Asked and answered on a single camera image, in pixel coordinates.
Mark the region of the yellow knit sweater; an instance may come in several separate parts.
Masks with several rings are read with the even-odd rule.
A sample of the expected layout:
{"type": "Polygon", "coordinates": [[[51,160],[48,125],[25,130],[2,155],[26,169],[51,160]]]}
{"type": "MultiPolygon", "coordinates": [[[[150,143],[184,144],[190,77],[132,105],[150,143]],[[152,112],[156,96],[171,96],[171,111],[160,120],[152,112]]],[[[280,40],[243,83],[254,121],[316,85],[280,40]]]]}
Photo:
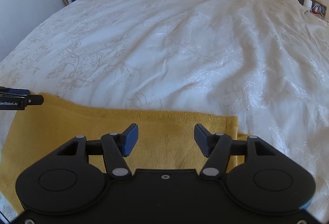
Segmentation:
{"type": "Polygon", "coordinates": [[[16,212],[22,206],[15,191],[19,174],[57,147],[78,135],[89,140],[110,132],[123,132],[130,124],[139,127],[138,142],[127,158],[129,168],[200,170],[205,157],[193,138],[200,123],[211,133],[222,132],[246,140],[238,131],[235,116],[84,107],[45,94],[44,103],[15,114],[1,151],[1,196],[16,212]]]}

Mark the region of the white floral bedspread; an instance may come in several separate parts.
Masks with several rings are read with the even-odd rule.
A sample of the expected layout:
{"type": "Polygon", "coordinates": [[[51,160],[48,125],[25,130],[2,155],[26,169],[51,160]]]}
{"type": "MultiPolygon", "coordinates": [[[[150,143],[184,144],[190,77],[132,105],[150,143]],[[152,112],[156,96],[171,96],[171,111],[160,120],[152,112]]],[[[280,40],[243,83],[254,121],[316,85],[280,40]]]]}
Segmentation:
{"type": "Polygon", "coordinates": [[[328,28],[297,0],[78,0],[1,61],[1,85],[237,116],[313,174],[328,220],[328,28]]]}

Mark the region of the white cylinder on nightstand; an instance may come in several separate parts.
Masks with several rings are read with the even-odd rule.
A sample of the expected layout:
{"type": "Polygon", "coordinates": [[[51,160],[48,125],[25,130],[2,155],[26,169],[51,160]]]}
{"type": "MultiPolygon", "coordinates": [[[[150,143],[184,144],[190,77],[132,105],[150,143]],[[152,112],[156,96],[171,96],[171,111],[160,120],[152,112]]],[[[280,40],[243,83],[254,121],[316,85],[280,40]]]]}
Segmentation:
{"type": "Polygon", "coordinates": [[[311,0],[304,0],[303,1],[303,6],[307,8],[308,10],[312,9],[312,1],[311,0]]]}

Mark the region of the photo frame right nightstand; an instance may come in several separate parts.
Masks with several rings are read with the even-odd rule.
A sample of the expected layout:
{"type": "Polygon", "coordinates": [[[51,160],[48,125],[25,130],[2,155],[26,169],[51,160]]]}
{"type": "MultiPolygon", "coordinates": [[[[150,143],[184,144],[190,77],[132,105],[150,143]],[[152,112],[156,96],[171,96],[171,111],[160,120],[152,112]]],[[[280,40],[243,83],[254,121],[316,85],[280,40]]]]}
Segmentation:
{"type": "Polygon", "coordinates": [[[322,4],[316,0],[312,0],[312,7],[311,7],[312,13],[320,15],[325,18],[326,11],[327,11],[327,6],[325,6],[324,4],[322,4]]]}

